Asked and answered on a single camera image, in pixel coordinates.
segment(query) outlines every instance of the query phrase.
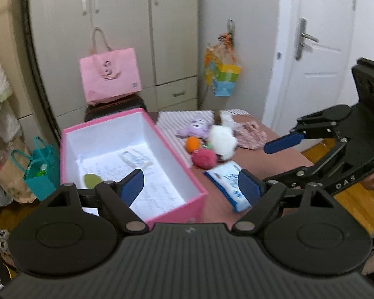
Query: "pink box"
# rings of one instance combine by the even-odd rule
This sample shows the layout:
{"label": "pink box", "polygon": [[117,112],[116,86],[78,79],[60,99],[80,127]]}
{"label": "pink box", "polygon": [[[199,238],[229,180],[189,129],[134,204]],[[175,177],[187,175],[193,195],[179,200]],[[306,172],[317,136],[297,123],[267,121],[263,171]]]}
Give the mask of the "pink box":
{"label": "pink box", "polygon": [[120,181],[134,168],[125,152],[150,159],[143,168],[145,186],[130,206],[150,227],[154,223],[201,222],[207,191],[187,168],[142,109],[85,122],[63,131],[61,183],[86,188],[84,175]]}

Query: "table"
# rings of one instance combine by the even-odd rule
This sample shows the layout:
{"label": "table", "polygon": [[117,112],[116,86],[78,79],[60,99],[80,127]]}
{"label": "table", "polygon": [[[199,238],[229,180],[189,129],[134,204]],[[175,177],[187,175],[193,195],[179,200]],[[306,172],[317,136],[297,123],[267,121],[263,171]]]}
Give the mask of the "table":
{"label": "table", "polygon": [[[234,116],[236,122],[252,120],[251,116]],[[261,128],[267,133],[268,142],[278,138],[278,135],[263,124]],[[280,174],[299,166],[312,166],[300,152],[289,148],[273,155],[265,154],[262,149],[249,150],[238,147],[232,158],[239,166],[250,171],[256,177],[263,179]],[[233,212],[231,204],[221,191],[206,177],[204,170],[192,168],[193,174],[208,191],[208,197],[203,213],[204,223],[226,223],[229,228],[241,218],[243,213]]]}

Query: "white wardrobe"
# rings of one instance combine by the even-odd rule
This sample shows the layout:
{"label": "white wardrobe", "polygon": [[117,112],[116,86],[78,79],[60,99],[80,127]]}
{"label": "white wardrobe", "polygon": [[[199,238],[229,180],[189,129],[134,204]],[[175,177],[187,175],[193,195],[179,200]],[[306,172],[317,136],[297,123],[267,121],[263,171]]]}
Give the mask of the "white wardrobe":
{"label": "white wardrobe", "polygon": [[[93,27],[115,49],[134,47],[149,111],[195,110],[198,0],[29,0],[42,82],[60,129],[83,121],[79,59]],[[105,52],[97,36],[98,52]]]}

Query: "striped cloth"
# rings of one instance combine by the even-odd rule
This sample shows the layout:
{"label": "striped cloth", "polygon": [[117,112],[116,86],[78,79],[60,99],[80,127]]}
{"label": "striped cloth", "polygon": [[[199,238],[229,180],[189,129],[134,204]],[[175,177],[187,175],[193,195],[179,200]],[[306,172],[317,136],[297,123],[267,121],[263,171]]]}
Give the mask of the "striped cloth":
{"label": "striped cloth", "polygon": [[[226,110],[233,115],[249,115],[240,109]],[[176,132],[190,124],[198,115],[202,115],[208,122],[213,122],[213,111],[165,111],[160,112],[157,127],[164,135],[174,151],[180,156],[183,163],[190,168],[192,166],[191,155],[184,149],[185,138],[176,136]]]}

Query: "drawer handle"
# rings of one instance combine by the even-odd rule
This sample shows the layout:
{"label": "drawer handle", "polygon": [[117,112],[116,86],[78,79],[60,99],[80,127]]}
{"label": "drawer handle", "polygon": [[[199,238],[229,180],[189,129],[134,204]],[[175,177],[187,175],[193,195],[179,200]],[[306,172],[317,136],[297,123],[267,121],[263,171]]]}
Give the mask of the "drawer handle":
{"label": "drawer handle", "polygon": [[179,92],[179,93],[173,93],[172,95],[174,97],[178,97],[178,96],[182,96],[182,95],[185,95],[186,94],[186,90],[182,91],[182,92]]}

